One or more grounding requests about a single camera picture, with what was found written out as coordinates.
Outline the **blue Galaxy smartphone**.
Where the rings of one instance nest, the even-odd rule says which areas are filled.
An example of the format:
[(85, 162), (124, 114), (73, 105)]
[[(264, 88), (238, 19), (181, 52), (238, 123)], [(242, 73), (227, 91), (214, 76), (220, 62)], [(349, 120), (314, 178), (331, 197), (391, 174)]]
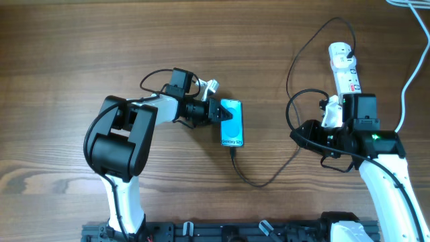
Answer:
[(242, 147), (244, 145), (242, 102), (233, 99), (222, 99), (220, 104), (232, 114), (230, 120), (221, 121), (221, 145), (225, 147)]

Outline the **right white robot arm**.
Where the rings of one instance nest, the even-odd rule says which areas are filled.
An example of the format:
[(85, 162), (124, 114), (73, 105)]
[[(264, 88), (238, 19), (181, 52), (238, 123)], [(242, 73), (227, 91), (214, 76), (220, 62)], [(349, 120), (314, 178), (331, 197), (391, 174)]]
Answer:
[(397, 132), (381, 130), (374, 94), (345, 94), (342, 125), (327, 128), (307, 120), (291, 128), (296, 144), (322, 156), (349, 155), (372, 197), (385, 241), (428, 241), (429, 228), (408, 173), (406, 152)]

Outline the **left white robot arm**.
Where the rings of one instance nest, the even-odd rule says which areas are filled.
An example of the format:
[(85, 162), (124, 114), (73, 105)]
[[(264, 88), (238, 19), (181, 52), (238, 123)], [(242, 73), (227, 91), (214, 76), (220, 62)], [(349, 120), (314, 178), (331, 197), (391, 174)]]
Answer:
[(230, 120), (232, 114), (212, 96), (216, 80), (203, 81), (195, 73), (169, 69), (170, 82), (150, 96), (125, 99), (107, 96), (83, 141), (88, 166), (101, 178), (107, 192), (110, 218), (100, 241), (152, 241), (140, 204), (138, 177), (150, 152), (155, 126), (199, 125)]

